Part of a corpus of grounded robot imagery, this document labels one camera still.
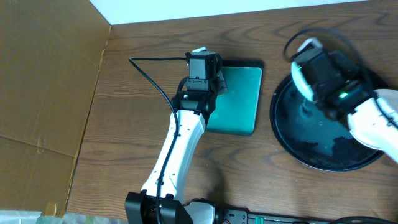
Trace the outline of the mint plate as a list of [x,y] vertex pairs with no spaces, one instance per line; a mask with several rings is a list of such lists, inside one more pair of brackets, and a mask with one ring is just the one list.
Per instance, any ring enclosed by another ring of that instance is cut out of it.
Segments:
[[293,61],[291,64],[291,76],[296,88],[303,95],[303,97],[308,101],[313,102],[314,92],[302,73],[302,67],[295,61]]

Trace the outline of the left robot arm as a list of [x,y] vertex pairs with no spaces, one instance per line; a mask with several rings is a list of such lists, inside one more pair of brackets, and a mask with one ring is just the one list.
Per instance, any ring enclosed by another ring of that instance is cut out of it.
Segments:
[[139,193],[129,192],[129,223],[221,223],[215,204],[198,200],[184,205],[183,193],[195,148],[205,132],[216,98],[228,91],[221,56],[205,47],[187,52],[189,75],[183,78],[170,106],[170,124],[158,160]]

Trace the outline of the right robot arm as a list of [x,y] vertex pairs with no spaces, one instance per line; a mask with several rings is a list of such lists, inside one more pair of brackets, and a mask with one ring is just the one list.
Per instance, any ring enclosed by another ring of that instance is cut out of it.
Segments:
[[292,57],[291,74],[299,92],[328,119],[343,123],[362,145],[397,160],[397,91],[376,89],[362,61],[309,45]]

